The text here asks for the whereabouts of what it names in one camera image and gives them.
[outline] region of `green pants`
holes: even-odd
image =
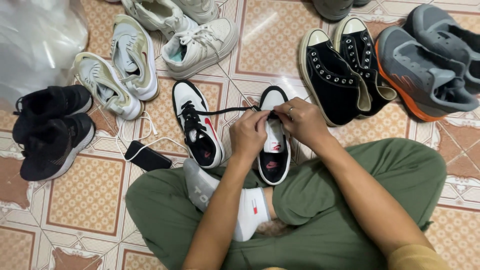
[[[407,139],[385,139],[347,151],[426,230],[446,178],[445,162],[433,149]],[[220,179],[225,168],[206,170]],[[250,170],[244,188],[267,186]],[[188,199],[183,168],[140,176],[126,205],[148,248],[169,269],[178,270],[202,218]],[[274,187],[279,219],[298,225],[280,236],[256,234],[232,241],[223,269],[385,269],[385,258],[360,228],[330,172],[318,159],[290,168]]]

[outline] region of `mustard sleeve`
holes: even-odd
[[[450,270],[435,251],[422,245],[406,245],[388,258],[389,270]]]

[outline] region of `shoe pair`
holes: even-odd
[[[252,107],[209,111],[202,92],[188,80],[175,83],[172,99],[173,110],[185,134],[184,142],[189,154],[204,169],[219,166],[225,157],[225,150],[212,126],[210,115]],[[274,106],[286,101],[287,95],[281,88],[270,86],[263,92],[259,106],[261,110],[273,110]],[[290,166],[289,134],[283,130],[280,119],[273,113],[268,116],[265,129],[268,139],[258,155],[258,168],[265,182],[276,185],[285,179]]]
[[[73,63],[78,80],[105,109],[136,119],[144,110],[141,100],[152,100],[160,92],[152,39],[136,20],[117,15],[110,55],[121,79],[105,59],[81,52]]]
[[[480,35],[447,12],[428,4],[415,8],[404,29],[380,33],[375,50],[380,74],[415,118],[433,122],[478,107]]]
[[[176,33],[162,46],[161,56],[174,79],[188,79],[224,59],[238,40],[237,25],[227,18],[220,18]]]
[[[121,0],[127,13],[150,31],[160,30],[168,40],[218,17],[214,0]]]
[[[92,96],[81,85],[49,86],[18,99],[12,137],[24,146],[23,179],[54,179],[71,167],[95,134],[85,113],[91,106]]]
[[[320,15],[328,20],[340,21],[345,18],[352,6],[364,6],[371,0],[313,0],[315,9]]]
[[[358,18],[342,20],[332,42],[320,28],[307,32],[300,44],[300,72],[329,126],[368,118],[396,98],[382,86],[373,41]]]

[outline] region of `person's left hand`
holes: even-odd
[[[264,147],[267,140],[265,121],[269,110],[253,112],[247,110],[230,127],[232,156],[252,163]]]

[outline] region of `smartphone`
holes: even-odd
[[[145,145],[139,141],[132,141],[125,153],[125,159],[131,159],[140,148]],[[168,169],[172,166],[172,161],[150,147],[143,148],[138,155],[133,158],[131,163],[144,169],[145,171],[153,171],[157,169]]]

